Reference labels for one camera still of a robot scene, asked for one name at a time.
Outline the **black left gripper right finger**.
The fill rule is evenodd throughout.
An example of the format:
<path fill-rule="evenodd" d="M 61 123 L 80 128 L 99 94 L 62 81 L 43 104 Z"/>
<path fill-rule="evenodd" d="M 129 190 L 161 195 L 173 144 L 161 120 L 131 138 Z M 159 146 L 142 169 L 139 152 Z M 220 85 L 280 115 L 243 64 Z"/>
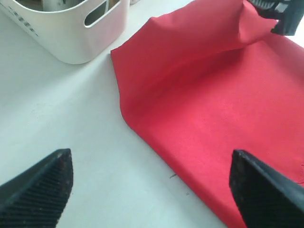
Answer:
<path fill-rule="evenodd" d="M 233 151 L 229 187 L 248 228 L 304 226 L 304 188 L 247 151 Z"/>

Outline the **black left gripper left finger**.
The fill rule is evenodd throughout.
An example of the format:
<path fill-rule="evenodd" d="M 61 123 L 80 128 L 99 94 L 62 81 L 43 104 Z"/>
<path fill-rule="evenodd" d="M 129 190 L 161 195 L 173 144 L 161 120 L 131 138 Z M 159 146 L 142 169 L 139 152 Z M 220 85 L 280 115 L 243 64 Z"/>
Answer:
<path fill-rule="evenodd" d="M 59 149 L 0 187 L 2 228 L 54 228 L 74 182 L 70 149 Z"/>

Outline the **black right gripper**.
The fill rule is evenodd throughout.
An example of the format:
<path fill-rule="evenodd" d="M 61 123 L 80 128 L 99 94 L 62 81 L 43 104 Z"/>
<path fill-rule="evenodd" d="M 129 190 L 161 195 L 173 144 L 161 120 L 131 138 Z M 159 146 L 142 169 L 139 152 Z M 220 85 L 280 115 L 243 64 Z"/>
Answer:
<path fill-rule="evenodd" d="M 304 16 L 303 0 L 249 0 L 259 16 L 274 19 L 277 24 L 271 33 L 293 36 Z"/>

